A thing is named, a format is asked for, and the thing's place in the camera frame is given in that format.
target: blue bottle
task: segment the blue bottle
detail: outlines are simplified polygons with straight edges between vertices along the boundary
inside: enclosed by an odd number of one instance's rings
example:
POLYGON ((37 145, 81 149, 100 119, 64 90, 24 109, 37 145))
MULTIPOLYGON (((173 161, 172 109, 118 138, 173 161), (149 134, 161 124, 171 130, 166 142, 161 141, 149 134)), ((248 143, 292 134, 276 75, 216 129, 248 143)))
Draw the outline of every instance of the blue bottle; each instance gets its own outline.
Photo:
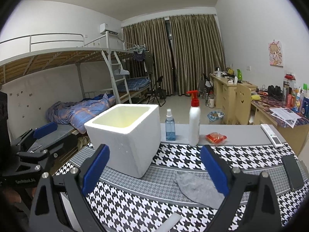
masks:
POLYGON ((167 109, 166 112, 167 112, 165 120, 166 140, 175 141, 176 140, 175 120, 172 115, 172 110, 167 109))

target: wooden desk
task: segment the wooden desk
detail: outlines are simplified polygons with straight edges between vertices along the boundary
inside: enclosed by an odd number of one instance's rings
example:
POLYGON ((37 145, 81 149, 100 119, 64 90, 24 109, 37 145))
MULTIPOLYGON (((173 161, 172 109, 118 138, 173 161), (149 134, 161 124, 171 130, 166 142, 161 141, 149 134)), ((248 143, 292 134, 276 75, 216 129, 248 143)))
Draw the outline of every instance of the wooden desk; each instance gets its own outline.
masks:
POLYGON ((284 121, 271 116, 272 111, 269 110, 270 108, 285 107, 280 101, 276 101, 271 97, 262 97, 261 101, 251 101, 251 105, 256 108, 253 124, 273 125, 292 147, 296 155, 299 155, 308 135, 309 120, 302 117, 298 119, 294 128, 291 128, 284 121))
MULTIPOLYGON (((232 124, 235 112, 235 98, 237 85, 228 84, 227 78, 217 78, 211 74, 214 82, 214 95, 216 108, 224 112, 224 124, 232 124)), ((242 85, 255 89, 256 85, 242 83, 242 85)))

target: spray bottle nozzle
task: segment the spray bottle nozzle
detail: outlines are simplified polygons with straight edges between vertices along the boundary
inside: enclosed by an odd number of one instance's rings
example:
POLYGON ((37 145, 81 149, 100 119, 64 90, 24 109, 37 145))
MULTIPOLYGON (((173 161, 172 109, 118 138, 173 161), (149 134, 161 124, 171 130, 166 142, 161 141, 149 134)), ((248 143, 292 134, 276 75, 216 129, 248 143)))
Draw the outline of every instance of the spray bottle nozzle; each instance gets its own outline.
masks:
POLYGON ((191 106, 192 107, 200 106, 200 101, 197 98, 198 90, 190 90, 190 91, 187 92, 187 94, 191 94, 191 98, 192 98, 191 106))

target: white wall-mounted air conditioner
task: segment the white wall-mounted air conditioner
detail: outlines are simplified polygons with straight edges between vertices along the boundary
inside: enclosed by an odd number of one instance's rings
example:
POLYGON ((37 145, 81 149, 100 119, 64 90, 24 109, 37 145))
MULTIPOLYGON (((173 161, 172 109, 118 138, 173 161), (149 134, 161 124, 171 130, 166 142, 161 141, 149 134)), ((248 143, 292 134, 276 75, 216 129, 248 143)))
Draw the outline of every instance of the white wall-mounted air conditioner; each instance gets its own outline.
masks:
POLYGON ((113 27, 113 24, 107 24, 107 23, 103 23, 100 25, 100 33, 101 34, 105 34, 106 31, 108 31, 109 33, 112 33, 114 35, 118 35, 119 34, 119 30, 116 27, 113 27))

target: curtain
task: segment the curtain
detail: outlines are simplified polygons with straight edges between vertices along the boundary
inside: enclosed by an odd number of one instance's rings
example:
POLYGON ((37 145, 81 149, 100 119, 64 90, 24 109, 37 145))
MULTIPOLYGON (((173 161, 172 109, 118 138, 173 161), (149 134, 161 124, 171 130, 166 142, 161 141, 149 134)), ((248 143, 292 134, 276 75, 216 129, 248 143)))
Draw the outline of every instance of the curtain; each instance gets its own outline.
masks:
MULTIPOLYGON (((163 89, 166 90, 167 95, 174 94, 171 53, 164 19, 158 18, 126 26, 123 28, 123 38, 129 43, 146 44, 147 50, 155 59, 156 79, 163 75, 163 89)), ((131 77, 140 77, 144 74, 142 62, 130 61, 127 69, 130 71, 131 77)))
POLYGON ((179 95, 197 90, 203 73, 225 69, 220 33, 214 15, 170 17, 179 95))

